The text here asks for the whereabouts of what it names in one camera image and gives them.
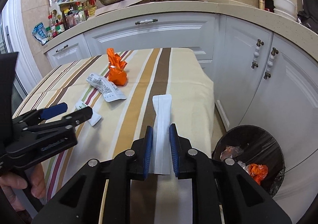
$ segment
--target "blue snack bag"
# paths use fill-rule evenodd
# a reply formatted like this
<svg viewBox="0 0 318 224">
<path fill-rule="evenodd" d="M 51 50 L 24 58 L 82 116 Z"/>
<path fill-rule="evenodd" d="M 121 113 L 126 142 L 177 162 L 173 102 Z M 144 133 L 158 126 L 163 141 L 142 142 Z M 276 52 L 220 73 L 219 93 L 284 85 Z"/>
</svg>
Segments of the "blue snack bag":
<svg viewBox="0 0 318 224">
<path fill-rule="evenodd" d="M 34 27 L 32 34 L 38 41 L 41 42 L 42 45 L 45 45 L 49 41 L 43 22 L 37 24 Z"/>
</svg>

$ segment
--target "striped tablecloth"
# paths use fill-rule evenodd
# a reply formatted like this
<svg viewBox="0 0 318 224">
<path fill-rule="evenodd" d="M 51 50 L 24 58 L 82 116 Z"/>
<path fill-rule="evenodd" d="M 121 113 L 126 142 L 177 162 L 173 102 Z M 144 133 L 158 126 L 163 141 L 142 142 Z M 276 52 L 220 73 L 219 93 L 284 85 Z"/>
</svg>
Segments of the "striped tablecloth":
<svg viewBox="0 0 318 224">
<path fill-rule="evenodd" d="M 213 82 L 203 73 L 193 51 L 155 48 L 119 54 L 128 63 L 128 82 L 120 87 L 126 100 L 108 103 L 86 82 L 90 73 L 108 76 L 108 57 L 101 55 L 52 70 L 14 114 L 61 102 L 67 103 L 68 114 L 81 99 L 102 116 L 93 127 L 85 122 L 76 128 L 75 147 L 43 162 L 47 200 L 91 158 L 110 160 L 130 148 L 135 139 L 143 138 L 147 125 L 154 124 L 154 95 L 172 95 L 171 122 L 176 123 L 179 135 L 211 155 Z M 149 175 L 144 182 L 132 182 L 131 223 L 192 223 L 191 181 L 177 180 L 174 175 Z"/>
</svg>

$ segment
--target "white bowl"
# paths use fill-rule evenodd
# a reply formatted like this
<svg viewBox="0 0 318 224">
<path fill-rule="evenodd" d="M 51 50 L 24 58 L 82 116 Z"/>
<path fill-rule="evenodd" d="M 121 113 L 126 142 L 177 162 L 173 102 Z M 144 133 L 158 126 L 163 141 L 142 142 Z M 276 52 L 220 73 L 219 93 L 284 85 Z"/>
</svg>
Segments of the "white bowl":
<svg viewBox="0 0 318 224">
<path fill-rule="evenodd" d="M 281 16 L 287 18 L 287 19 L 296 21 L 296 18 L 295 18 L 293 15 L 288 14 L 287 12 L 283 12 L 283 11 L 281 11 L 281 10 L 279 10 L 279 9 L 276 9 L 276 8 L 274 9 L 274 12 L 275 12 L 276 14 L 278 14 L 278 15 L 281 15 Z"/>
<path fill-rule="evenodd" d="M 296 14 L 296 5 L 291 0 L 274 0 L 276 9 L 287 12 L 290 15 Z"/>
</svg>

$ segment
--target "blue gripper pad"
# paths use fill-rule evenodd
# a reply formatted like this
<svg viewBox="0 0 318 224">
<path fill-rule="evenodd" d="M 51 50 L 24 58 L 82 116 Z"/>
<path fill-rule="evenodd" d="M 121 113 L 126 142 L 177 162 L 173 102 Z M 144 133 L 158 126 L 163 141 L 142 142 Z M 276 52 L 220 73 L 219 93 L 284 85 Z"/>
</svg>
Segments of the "blue gripper pad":
<svg viewBox="0 0 318 224">
<path fill-rule="evenodd" d="M 176 128 L 174 124 L 170 125 L 169 128 L 169 136 L 170 136 L 170 147 L 171 147 L 171 156 L 172 156 L 172 165 L 175 176 L 179 175 L 179 155 L 176 146 L 176 140 L 178 139 L 178 134 L 176 132 Z"/>
<path fill-rule="evenodd" d="M 65 113 L 67 111 L 67 104 L 66 103 L 60 103 L 56 106 L 52 106 L 49 108 L 45 108 L 41 112 L 41 119 L 48 120 L 52 117 L 55 117 L 61 113 Z"/>
<path fill-rule="evenodd" d="M 147 139 L 147 146 L 146 146 L 146 152 L 145 157 L 143 160 L 143 177 L 147 178 L 149 173 L 149 166 L 150 166 L 150 156 L 151 156 L 151 150 L 152 150 L 152 137 L 153 137 L 153 129 L 152 127 L 148 126 L 146 130 L 146 136 L 145 139 Z"/>
</svg>

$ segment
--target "screw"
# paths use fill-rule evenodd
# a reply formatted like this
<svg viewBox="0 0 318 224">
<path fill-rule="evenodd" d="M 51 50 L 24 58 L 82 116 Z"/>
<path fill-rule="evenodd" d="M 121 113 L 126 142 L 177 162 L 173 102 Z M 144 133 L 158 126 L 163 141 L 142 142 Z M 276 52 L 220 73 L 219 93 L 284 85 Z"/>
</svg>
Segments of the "screw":
<svg viewBox="0 0 318 224">
<path fill-rule="evenodd" d="M 91 159 L 89 162 L 88 162 L 88 165 L 90 166 L 90 167 L 94 167 L 94 166 L 96 166 L 97 165 L 97 160 L 96 159 Z"/>
<path fill-rule="evenodd" d="M 198 154 L 198 151 L 196 149 L 189 149 L 188 150 L 189 155 L 191 156 L 195 156 L 196 154 Z"/>
<path fill-rule="evenodd" d="M 235 161 L 234 161 L 234 159 L 228 157 L 225 159 L 225 163 L 228 165 L 234 165 Z"/>
<path fill-rule="evenodd" d="M 126 150 L 125 151 L 125 155 L 130 157 L 133 156 L 135 154 L 135 151 L 133 151 L 132 149 Z"/>
</svg>

